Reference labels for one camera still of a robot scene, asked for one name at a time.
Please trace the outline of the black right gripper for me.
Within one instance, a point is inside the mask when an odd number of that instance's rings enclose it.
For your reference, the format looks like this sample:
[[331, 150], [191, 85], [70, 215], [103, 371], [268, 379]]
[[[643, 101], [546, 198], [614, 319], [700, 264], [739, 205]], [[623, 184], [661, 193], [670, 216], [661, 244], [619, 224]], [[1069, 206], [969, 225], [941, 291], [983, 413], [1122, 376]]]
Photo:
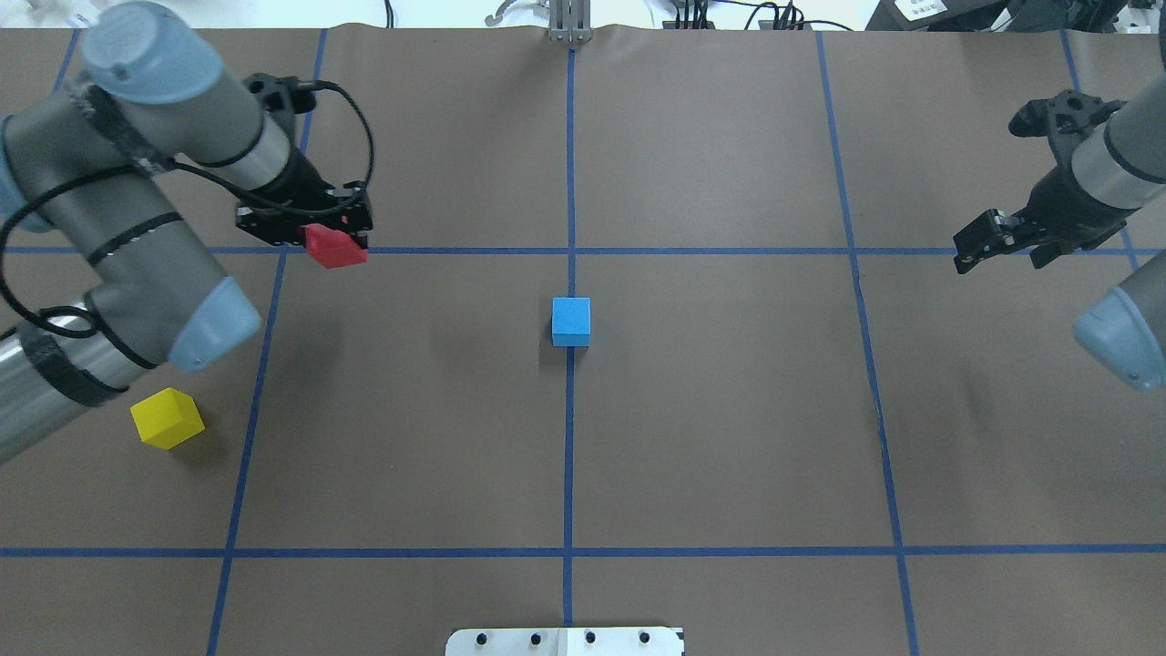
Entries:
[[1041, 269], [1075, 251], [1096, 249], [1121, 232], [1133, 212], [1094, 199], [1069, 170], [1054, 168], [1013, 216], [986, 210], [958, 230], [953, 237], [955, 270], [968, 274], [986, 259], [1025, 249], [1031, 251], [1033, 267]]

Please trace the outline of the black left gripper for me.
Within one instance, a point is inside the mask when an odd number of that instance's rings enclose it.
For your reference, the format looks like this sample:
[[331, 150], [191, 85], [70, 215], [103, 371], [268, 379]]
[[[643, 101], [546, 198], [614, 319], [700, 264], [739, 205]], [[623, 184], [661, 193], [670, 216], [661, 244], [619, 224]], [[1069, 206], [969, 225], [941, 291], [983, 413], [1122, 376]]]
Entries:
[[368, 232], [373, 230], [373, 217], [366, 181], [351, 181], [344, 186], [326, 186], [312, 190], [312, 202], [323, 203], [319, 209], [297, 207], [292, 202], [236, 205], [236, 228], [271, 246], [300, 246], [307, 244], [309, 227], [324, 227], [349, 237], [358, 248], [368, 248]]

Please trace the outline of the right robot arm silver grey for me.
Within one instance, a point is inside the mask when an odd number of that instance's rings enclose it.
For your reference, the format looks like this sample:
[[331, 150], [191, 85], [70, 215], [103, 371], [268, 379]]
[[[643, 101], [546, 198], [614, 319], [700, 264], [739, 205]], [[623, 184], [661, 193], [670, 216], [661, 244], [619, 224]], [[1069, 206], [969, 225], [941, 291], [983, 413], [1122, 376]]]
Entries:
[[[1126, 230], [1165, 186], [1165, 83], [1156, 78], [1129, 101], [1065, 90], [1026, 103], [1009, 121], [1016, 137], [1045, 137], [1055, 161], [1023, 209], [979, 213], [953, 238], [955, 269], [1026, 251], [1042, 269], [1058, 258], [1096, 251]], [[1138, 392], [1163, 388], [1163, 256], [1138, 267], [1073, 323], [1073, 336], [1100, 365]]]

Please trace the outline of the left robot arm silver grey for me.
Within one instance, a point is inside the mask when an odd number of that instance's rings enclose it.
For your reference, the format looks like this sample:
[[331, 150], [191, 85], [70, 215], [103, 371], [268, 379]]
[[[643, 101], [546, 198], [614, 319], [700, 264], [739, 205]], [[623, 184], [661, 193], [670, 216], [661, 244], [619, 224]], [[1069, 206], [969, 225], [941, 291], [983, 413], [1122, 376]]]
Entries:
[[162, 364], [196, 373], [260, 329], [237, 280], [157, 178], [183, 171], [237, 202], [238, 230], [301, 246], [326, 269], [363, 264], [371, 176], [329, 183], [297, 146], [296, 119], [331, 80], [240, 78], [164, 5], [104, 10], [80, 41], [82, 70], [3, 117], [3, 241], [26, 227], [66, 237], [99, 278], [70, 303], [33, 310], [3, 280], [17, 323], [3, 331], [3, 463], [119, 398]]

